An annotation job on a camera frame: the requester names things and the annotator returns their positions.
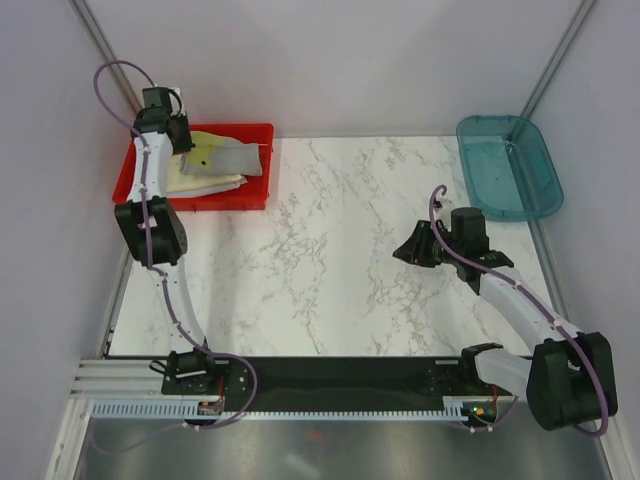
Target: teal translucent tray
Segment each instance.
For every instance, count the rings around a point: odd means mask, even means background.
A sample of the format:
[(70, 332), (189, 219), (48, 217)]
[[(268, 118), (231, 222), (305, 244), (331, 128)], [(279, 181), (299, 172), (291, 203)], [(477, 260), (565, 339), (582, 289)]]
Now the teal translucent tray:
[(560, 181), (533, 123), (516, 116), (474, 116), (458, 124), (456, 135), (471, 204), (488, 220), (538, 220), (562, 206)]

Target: red plastic bin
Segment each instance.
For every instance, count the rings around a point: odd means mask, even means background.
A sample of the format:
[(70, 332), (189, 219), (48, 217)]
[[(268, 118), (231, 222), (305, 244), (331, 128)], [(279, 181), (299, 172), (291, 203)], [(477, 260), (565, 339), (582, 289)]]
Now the red plastic bin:
[[(191, 125), (192, 131), (200, 131), (232, 137), (244, 143), (259, 145), (261, 177), (247, 176), (247, 183), (228, 192), (215, 193), (197, 198), (171, 198), (169, 202), (176, 210), (264, 210), (269, 197), (269, 174), (273, 152), (273, 125), (270, 123), (205, 124)], [(124, 165), (113, 191), (114, 203), (126, 203), (133, 185), (136, 150), (131, 142)]]

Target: folded towel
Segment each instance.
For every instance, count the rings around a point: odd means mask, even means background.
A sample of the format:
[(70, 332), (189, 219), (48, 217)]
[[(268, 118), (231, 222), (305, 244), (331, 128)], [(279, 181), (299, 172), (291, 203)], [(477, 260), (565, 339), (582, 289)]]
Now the folded towel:
[(193, 198), (212, 193), (226, 192), (247, 183), (242, 175), (196, 176), (180, 173), (183, 155), (174, 155), (167, 172), (169, 198)]
[(257, 143), (198, 131), (191, 132), (191, 140), (196, 146), (182, 158), (183, 175), (262, 175)]

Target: white marble surface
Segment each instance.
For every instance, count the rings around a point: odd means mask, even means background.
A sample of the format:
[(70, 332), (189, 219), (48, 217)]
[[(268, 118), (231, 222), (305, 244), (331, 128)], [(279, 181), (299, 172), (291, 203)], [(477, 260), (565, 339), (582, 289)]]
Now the white marble surface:
[[(247, 355), (457, 355), (497, 341), (528, 353), (451, 266), (391, 257), (445, 183), (468, 205), (454, 137), (286, 139), (261, 212), (180, 215), (196, 316), (213, 350)], [(526, 224), (488, 223), (492, 247), (548, 301)], [(134, 265), (114, 355), (168, 353), (164, 304)]]

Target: gray wall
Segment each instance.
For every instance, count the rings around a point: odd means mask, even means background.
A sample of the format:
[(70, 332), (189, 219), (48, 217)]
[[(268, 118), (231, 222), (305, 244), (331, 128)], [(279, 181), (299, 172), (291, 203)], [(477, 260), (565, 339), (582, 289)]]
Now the gray wall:
[(117, 56), (182, 88), (192, 121), (303, 137), (454, 134), (468, 115), (519, 113), (580, 4), (87, 2)]
[(0, 478), (30, 480), (96, 350), (123, 251), (110, 194), (128, 139), (93, 97), (100, 62), (64, 0), (3, 2), (0, 60)]
[(614, 351), (621, 418), (640, 455), (640, 3), (599, 2), (534, 122), (565, 191), (545, 221), (572, 319)]

